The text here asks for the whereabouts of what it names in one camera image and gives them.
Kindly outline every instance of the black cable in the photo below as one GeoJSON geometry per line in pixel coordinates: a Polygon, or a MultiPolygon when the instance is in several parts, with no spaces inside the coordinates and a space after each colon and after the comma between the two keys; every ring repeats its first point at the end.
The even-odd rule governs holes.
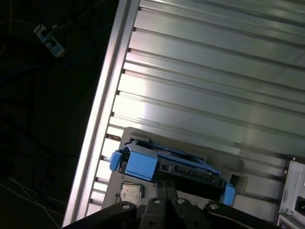
{"type": "Polygon", "coordinates": [[[35,167],[35,169],[32,171],[32,174],[31,174],[31,183],[32,183],[32,187],[33,187],[33,190],[36,192],[36,194],[45,202],[47,203],[49,206],[51,206],[52,208],[54,208],[55,210],[58,210],[59,212],[64,212],[64,209],[59,209],[58,206],[56,206],[55,204],[53,204],[52,202],[50,202],[48,199],[46,199],[42,193],[42,182],[43,182],[43,178],[39,181],[39,184],[40,184],[40,188],[38,188],[36,186],[36,179],[35,179],[35,176],[36,176],[36,173],[38,171],[38,169],[43,166],[45,163],[48,162],[48,159],[44,159],[41,161],[41,163],[35,167]]]}

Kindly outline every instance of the power socket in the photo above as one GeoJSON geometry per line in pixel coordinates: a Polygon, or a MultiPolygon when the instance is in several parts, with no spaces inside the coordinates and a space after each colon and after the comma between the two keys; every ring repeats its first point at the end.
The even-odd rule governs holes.
{"type": "Polygon", "coordinates": [[[46,27],[38,25],[33,33],[39,38],[39,40],[50,50],[50,52],[56,58],[63,57],[65,49],[59,44],[59,42],[49,34],[46,27]]]}

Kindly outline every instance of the cable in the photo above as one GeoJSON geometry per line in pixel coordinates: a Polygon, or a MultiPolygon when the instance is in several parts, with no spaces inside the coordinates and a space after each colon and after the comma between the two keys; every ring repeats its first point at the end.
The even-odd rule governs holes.
{"type": "MultiPolygon", "coordinates": [[[[110,28],[112,25],[108,24],[104,27],[102,27],[101,30],[99,30],[98,35],[100,35],[104,30],[107,28],[110,28]]],[[[39,69],[39,68],[66,68],[72,66],[73,63],[77,62],[89,49],[92,47],[93,41],[91,41],[86,47],[82,49],[82,51],[76,56],[74,60],[71,61],[71,63],[64,63],[64,64],[59,64],[59,65],[28,65],[28,66],[23,66],[19,68],[15,73],[9,74],[9,75],[0,75],[0,78],[10,78],[12,75],[19,75],[22,74],[25,71],[33,70],[33,69],[39,69]]]]}
{"type": "MultiPolygon", "coordinates": [[[[23,23],[23,24],[26,24],[26,25],[29,25],[29,26],[32,26],[32,27],[37,27],[37,25],[34,25],[33,23],[30,23],[28,21],[23,21],[23,20],[19,20],[19,19],[14,19],[12,20],[12,22],[20,22],[20,23],[23,23]]],[[[3,26],[5,25],[7,22],[3,22],[3,23],[0,23],[0,26],[3,26]]]]}
{"type": "MultiPolygon", "coordinates": [[[[23,187],[21,187],[22,190],[29,196],[32,198],[32,200],[34,200],[34,202],[38,205],[39,203],[35,200],[34,197],[32,197],[23,187]]],[[[53,217],[48,213],[48,211],[43,208],[43,210],[47,213],[47,215],[50,217],[50,219],[53,221],[53,223],[60,229],[60,226],[56,223],[56,221],[53,219],[53,217]]]]}
{"type": "Polygon", "coordinates": [[[32,200],[30,200],[30,199],[28,199],[28,198],[26,198],[26,197],[23,197],[22,195],[20,195],[20,194],[18,194],[17,192],[11,190],[10,188],[4,186],[4,185],[1,184],[1,183],[0,183],[0,186],[3,187],[3,188],[5,188],[5,189],[8,190],[9,192],[15,194],[16,196],[18,196],[18,197],[20,197],[20,198],[22,198],[22,199],[25,199],[25,200],[27,200],[27,201],[29,201],[29,202],[31,202],[31,203],[33,203],[33,204],[35,204],[35,205],[37,205],[37,206],[43,208],[43,209],[47,209],[47,210],[50,211],[50,212],[53,212],[53,213],[56,213],[56,214],[60,214],[60,215],[61,215],[61,213],[59,213],[59,212],[57,212],[57,211],[48,209],[47,207],[45,207],[45,206],[43,206],[43,205],[41,205],[41,204],[39,204],[39,203],[37,203],[37,202],[35,203],[34,201],[32,201],[32,200]]]}
{"type": "MultiPolygon", "coordinates": [[[[13,19],[13,9],[12,9],[12,6],[11,6],[11,1],[12,1],[12,0],[9,1],[9,3],[10,3],[10,22],[9,22],[9,32],[8,32],[8,35],[10,35],[10,31],[11,31],[11,22],[12,22],[12,19],[13,19]]],[[[0,57],[2,56],[2,54],[3,54],[4,50],[5,50],[5,48],[6,48],[6,44],[3,46],[3,48],[2,48],[2,50],[1,50],[1,52],[0,52],[0,57]]]]}
{"type": "MultiPolygon", "coordinates": [[[[88,13],[90,10],[92,10],[93,8],[97,7],[98,5],[102,4],[102,3],[105,2],[105,1],[107,1],[107,0],[102,0],[102,1],[98,2],[97,4],[91,6],[91,7],[88,8],[85,12],[83,12],[81,15],[77,16],[76,19],[80,18],[81,16],[83,16],[83,15],[86,14],[86,13],[88,13]]],[[[61,25],[61,26],[58,26],[58,27],[55,27],[55,28],[54,28],[54,26],[57,26],[57,24],[55,24],[55,25],[53,25],[53,28],[54,28],[54,29],[52,29],[52,30],[49,32],[49,34],[52,34],[52,33],[54,33],[55,31],[60,30],[60,29],[66,27],[66,26],[68,26],[68,25],[70,25],[70,24],[72,24],[72,23],[74,23],[74,21],[70,21],[70,22],[68,22],[68,23],[65,24],[65,25],[61,25]]]]}
{"type": "MultiPolygon", "coordinates": [[[[24,186],[23,184],[19,183],[17,180],[15,180],[15,179],[13,179],[13,178],[11,178],[11,177],[8,177],[8,179],[9,179],[10,181],[14,182],[15,184],[21,186],[22,188],[28,190],[29,192],[31,192],[31,193],[37,195],[36,192],[34,192],[32,189],[30,189],[30,188],[24,186]]],[[[61,204],[63,204],[63,205],[66,205],[65,202],[63,202],[63,201],[61,201],[61,200],[59,200],[59,199],[55,199],[55,198],[52,198],[52,197],[46,197],[46,199],[51,199],[51,200],[54,200],[54,201],[56,201],[56,202],[58,202],[58,203],[61,203],[61,204]]]]}

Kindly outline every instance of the white cable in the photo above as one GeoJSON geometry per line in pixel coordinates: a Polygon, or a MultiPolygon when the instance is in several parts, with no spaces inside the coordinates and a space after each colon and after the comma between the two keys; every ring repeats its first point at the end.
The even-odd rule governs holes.
{"type": "MultiPolygon", "coordinates": [[[[95,8],[95,7],[97,7],[98,5],[102,4],[102,3],[105,2],[105,1],[107,1],[107,0],[102,0],[102,1],[100,1],[100,2],[98,2],[98,3],[96,3],[94,6],[91,6],[91,7],[90,7],[89,9],[87,9],[84,13],[82,13],[80,16],[78,16],[77,19],[78,19],[79,17],[81,17],[82,15],[86,14],[87,12],[89,12],[90,10],[92,10],[93,8],[95,8]]],[[[57,28],[54,29],[52,32],[50,32],[50,34],[52,34],[52,33],[54,33],[55,31],[60,30],[60,29],[62,29],[62,28],[64,28],[64,27],[70,25],[71,23],[72,23],[72,21],[68,22],[68,23],[65,24],[65,25],[62,25],[62,26],[57,27],[57,28]]]]}
{"type": "Polygon", "coordinates": [[[35,205],[37,205],[37,206],[43,208],[43,209],[47,209],[47,210],[50,211],[50,212],[53,212],[53,213],[56,213],[56,214],[60,214],[60,215],[61,215],[61,213],[59,213],[59,212],[57,212],[57,211],[53,211],[53,210],[51,210],[51,209],[48,209],[47,207],[45,207],[45,206],[43,206],[43,205],[41,205],[41,204],[39,204],[39,203],[35,203],[34,201],[32,201],[32,200],[30,200],[30,199],[28,199],[28,198],[26,198],[26,197],[23,197],[22,195],[19,195],[17,192],[14,192],[13,190],[11,190],[10,188],[4,186],[3,184],[0,184],[0,186],[2,186],[3,188],[5,188],[5,189],[8,190],[9,192],[14,193],[16,196],[18,196],[18,197],[20,197],[20,198],[22,198],[22,199],[25,199],[25,200],[27,200],[27,201],[29,201],[29,202],[31,202],[31,203],[33,203],[33,204],[35,204],[35,205]]]}
{"type": "MultiPolygon", "coordinates": [[[[13,178],[11,178],[11,177],[9,177],[8,179],[9,179],[10,181],[14,182],[15,184],[17,184],[17,185],[23,187],[24,189],[28,190],[29,192],[31,192],[31,193],[37,195],[36,192],[34,192],[32,189],[30,189],[30,188],[24,186],[23,184],[19,183],[17,180],[15,180],[15,179],[13,179],[13,178]]],[[[53,200],[53,201],[56,201],[56,202],[61,203],[61,204],[63,204],[63,205],[66,205],[65,202],[63,202],[63,201],[61,201],[61,200],[59,200],[59,199],[55,199],[55,198],[52,198],[52,197],[45,197],[45,198],[46,198],[46,199],[53,200]]]]}
{"type": "MultiPolygon", "coordinates": [[[[34,197],[32,197],[29,193],[27,193],[27,191],[21,186],[21,188],[22,188],[22,190],[30,197],[30,198],[32,198],[35,202],[36,202],[36,204],[37,205],[39,205],[39,203],[35,200],[35,198],[34,197]]],[[[53,219],[53,217],[48,213],[48,211],[45,209],[45,208],[43,208],[43,210],[45,210],[45,212],[47,213],[47,215],[50,217],[50,219],[53,221],[53,223],[60,229],[60,226],[56,223],[56,221],[53,219]]]]}

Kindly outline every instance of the blue clip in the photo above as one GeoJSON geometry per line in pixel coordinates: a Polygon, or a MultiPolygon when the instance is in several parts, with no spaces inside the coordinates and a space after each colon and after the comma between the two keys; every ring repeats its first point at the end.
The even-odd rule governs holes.
{"type": "Polygon", "coordinates": [[[110,170],[116,171],[122,158],[122,153],[114,151],[110,158],[110,170]]]}
{"type": "Polygon", "coordinates": [[[235,197],[235,189],[230,183],[227,183],[224,190],[223,203],[225,205],[231,206],[234,202],[234,197],[235,197]]]}
{"type": "Polygon", "coordinates": [[[158,158],[132,151],[125,169],[125,173],[143,180],[151,181],[156,169],[158,158]]]}

